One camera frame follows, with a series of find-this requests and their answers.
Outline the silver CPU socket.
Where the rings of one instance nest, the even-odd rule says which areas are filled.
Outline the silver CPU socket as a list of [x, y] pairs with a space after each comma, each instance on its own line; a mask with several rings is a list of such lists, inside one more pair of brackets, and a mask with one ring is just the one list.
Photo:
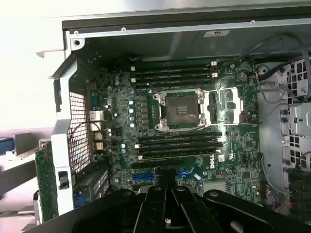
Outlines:
[[165, 133], [201, 130], [210, 123], [209, 94], [203, 89], [166, 90], [152, 95], [155, 129]]

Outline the blue expansion slot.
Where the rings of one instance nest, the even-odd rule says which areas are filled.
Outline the blue expansion slot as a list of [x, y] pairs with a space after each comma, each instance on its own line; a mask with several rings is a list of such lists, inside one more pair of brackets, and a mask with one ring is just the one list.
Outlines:
[[[176, 177], [178, 178], [185, 178], [187, 175], [192, 174], [193, 170], [188, 171], [177, 171]], [[132, 180], [133, 181], [151, 181], [155, 180], [155, 174], [154, 173], [138, 173], [138, 174], [132, 174]]]

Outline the silver socket cover frame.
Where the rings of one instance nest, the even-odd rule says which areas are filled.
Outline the silver socket cover frame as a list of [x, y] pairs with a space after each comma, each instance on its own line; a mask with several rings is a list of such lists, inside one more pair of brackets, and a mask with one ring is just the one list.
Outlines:
[[238, 96], [238, 89], [205, 93], [207, 100], [207, 117], [212, 124], [240, 123], [242, 100]]

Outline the green GPU card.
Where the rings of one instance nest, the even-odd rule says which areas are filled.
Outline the green GPU card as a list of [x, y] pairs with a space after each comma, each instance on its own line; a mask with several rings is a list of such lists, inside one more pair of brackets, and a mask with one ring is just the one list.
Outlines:
[[58, 216], [57, 185], [51, 143], [35, 153], [40, 218], [43, 222]]

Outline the green Dell motherboard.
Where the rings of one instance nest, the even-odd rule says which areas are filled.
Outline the green Dell motherboard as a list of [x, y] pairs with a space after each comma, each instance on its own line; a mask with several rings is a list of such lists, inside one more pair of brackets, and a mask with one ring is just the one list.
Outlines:
[[[155, 145], [137, 144], [143, 136], [166, 134], [155, 129], [158, 112], [148, 90], [136, 89], [130, 79], [136, 75], [135, 67], [123, 63], [101, 67], [86, 86], [87, 110], [89, 114], [90, 141], [93, 145], [93, 158], [107, 160], [112, 190], [122, 188], [139, 192], [156, 180], [133, 181], [132, 174], [154, 173], [156, 168], [175, 171], [193, 170], [185, 178], [176, 177], [178, 185], [193, 188], [203, 195], [211, 189], [219, 189], [242, 199], [259, 203], [263, 197], [261, 190], [261, 167], [257, 154], [259, 145], [259, 110], [256, 94], [255, 65], [250, 61], [224, 65], [223, 60], [207, 67], [217, 67], [217, 71], [195, 71], [180, 73], [217, 72], [214, 83], [200, 86], [175, 88], [153, 88], [153, 91], [180, 89], [215, 90], [236, 87], [242, 100], [239, 127], [226, 130], [218, 137], [221, 148], [198, 147], [154, 151], [176, 151], [201, 148], [219, 150], [219, 154], [139, 160], [138, 149]], [[207, 143], [189, 142], [176, 144]]]

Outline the white case label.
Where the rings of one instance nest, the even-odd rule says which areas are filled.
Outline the white case label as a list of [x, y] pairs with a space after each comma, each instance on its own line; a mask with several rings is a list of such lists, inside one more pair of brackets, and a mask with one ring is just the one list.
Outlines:
[[227, 36], [230, 30], [206, 31], [204, 37]]

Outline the grey metal PC case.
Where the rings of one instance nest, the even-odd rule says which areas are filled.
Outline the grey metal PC case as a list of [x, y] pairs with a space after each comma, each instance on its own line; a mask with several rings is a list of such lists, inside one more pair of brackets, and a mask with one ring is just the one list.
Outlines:
[[[204, 37], [206, 31], [230, 30]], [[207, 12], [133, 15], [64, 20], [65, 59], [52, 75], [57, 120], [49, 143], [57, 185], [58, 216], [102, 198], [110, 186], [107, 160], [93, 158], [86, 86], [101, 67], [136, 62], [216, 59], [225, 66], [255, 65], [261, 167], [259, 204], [289, 216], [289, 189], [283, 168], [291, 64], [304, 60], [311, 98], [311, 0], [288, 5]], [[69, 188], [59, 190], [59, 171]]]

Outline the black RAM slot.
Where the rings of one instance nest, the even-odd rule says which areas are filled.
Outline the black RAM slot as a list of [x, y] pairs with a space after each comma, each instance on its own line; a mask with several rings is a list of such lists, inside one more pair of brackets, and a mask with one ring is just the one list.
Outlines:
[[152, 151], [138, 154], [139, 160], [153, 160], [161, 158], [196, 156], [205, 154], [219, 154], [219, 150], [213, 148], [201, 148], [190, 150], [176, 150], [176, 151]]
[[153, 135], [153, 136], [143, 136], [140, 137], [139, 140], [149, 140], [149, 139], [159, 139], [159, 138], [171, 138], [171, 137], [181, 137], [186, 135], [212, 135], [212, 136], [222, 136], [222, 132], [217, 131], [192, 131], [192, 132], [183, 132], [183, 133], [175, 133], [175, 134], [161, 134], [161, 135]]
[[135, 70], [143, 69], [162, 69], [175, 67], [205, 67], [209, 64], [218, 64], [216, 59], [194, 59], [194, 60], [175, 60], [163, 62], [137, 62], [130, 64], [130, 68], [135, 67]]
[[150, 140], [140, 140], [137, 144], [141, 146], [155, 145], [155, 144], [176, 144], [176, 143], [189, 143], [189, 142], [206, 142], [215, 141], [218, 142], [217, 137], [206, 136], [206, 137], [180, 137], [180, 138], [160, 138], [160, 139], [150, 139]]
[[138, 151], [143, 153], [145, 151], [154, 150], [170, 150], [170, 149], [183, 149], [183, 148], [198, 148], [198, 147], [217, 147], [221, 148], [222, 142], [207, 142], [207, 143], [192, 143], [192, 144], [176, 144], [176, 145], [155, 145], [149, 147], [140, 147]]
[[173, 73], [173, 74], [150, 74], [133, 77], [131, 83], [152, 83], [152, 82], [188, 82], [218, 78], [217, 72], [212, 73]]
[[182, 86], [200, 86], [208, 85], [214, 83], [215, 80], [212, 79], [202, 79], [202, 80], [186, 80], [186, 81], [158, 81], [158, 82], [147, 82], [147, 83], [131, 83], [136, 89], [145, 89], [149, 87], [153, 88], [175, 88]]
[[171, 67], [168, 69], [151, 69], [132, 71], [136, 75], [150, 75], [150, 74], [166, 74], [166, 73], [180, 73], [180, 72], [195, 72], [195, 71], [217, 71], [217, 67]]

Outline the black case latch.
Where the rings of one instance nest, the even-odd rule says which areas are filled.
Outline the black case latch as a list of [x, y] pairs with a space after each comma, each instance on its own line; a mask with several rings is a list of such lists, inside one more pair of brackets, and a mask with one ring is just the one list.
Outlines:
[[58, 172], [58, 178], [59, 178], [59, 190], [64, 190], [69, 188], [69, 176], [67, 171], [59, 171]]

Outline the perforated metal disk bay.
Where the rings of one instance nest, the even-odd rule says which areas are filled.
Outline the perforated metal disk bay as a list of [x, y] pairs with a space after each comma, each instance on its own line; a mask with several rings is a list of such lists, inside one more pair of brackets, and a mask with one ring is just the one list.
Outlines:
[[289, 189], [289, 215], [302, 222], [311, 222], [311, 98], [303, 101], [308, 92], [308, 73], [304, 60], [291, 64], [288, 88], [288, 106], [281, 111], [281, 122], [285, 123], [286, 159], [283, 168]]

